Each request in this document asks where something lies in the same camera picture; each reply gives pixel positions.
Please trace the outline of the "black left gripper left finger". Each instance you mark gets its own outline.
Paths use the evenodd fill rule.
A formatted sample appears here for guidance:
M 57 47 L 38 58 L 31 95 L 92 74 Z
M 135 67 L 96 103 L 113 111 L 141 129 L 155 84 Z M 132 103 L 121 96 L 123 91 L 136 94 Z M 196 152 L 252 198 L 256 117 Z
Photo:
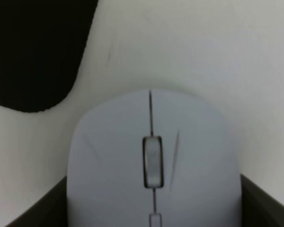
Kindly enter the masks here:
M 45 196 L 35 203 L 9 227 L 66 227 L 67 226 L 67 177 L 64 177 Z

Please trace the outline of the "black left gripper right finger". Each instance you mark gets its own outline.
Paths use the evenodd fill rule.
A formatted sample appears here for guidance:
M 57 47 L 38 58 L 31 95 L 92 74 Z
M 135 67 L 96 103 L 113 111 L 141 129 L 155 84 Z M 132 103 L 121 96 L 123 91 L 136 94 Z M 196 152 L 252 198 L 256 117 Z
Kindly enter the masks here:
M 284 206 L 241 175 L 242 226 L 284 227 Z

